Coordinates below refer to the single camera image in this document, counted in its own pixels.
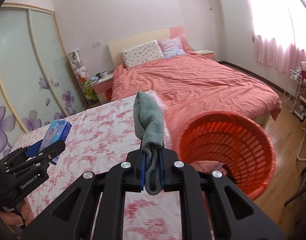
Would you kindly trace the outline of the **person's left hand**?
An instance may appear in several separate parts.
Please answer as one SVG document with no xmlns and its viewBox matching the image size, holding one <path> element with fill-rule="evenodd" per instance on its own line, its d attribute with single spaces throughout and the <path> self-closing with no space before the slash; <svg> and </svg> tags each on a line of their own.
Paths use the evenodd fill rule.
<svg viewBox="0 0 306 240">
<path fill-rule="evenodd" d="M 29 225 L 34 220 L 34 215 L 28 199 L 24 198 L 20 207 L 20 215 L 12 212 L 0 211 L 0 218 L 9 228 L 9 230 L 14 235 L 17 235 L 17 232 L 13 229 L 13 227 L 17 227 L 22 224 L 25 224 L 26 226 Z"/>
</svg>

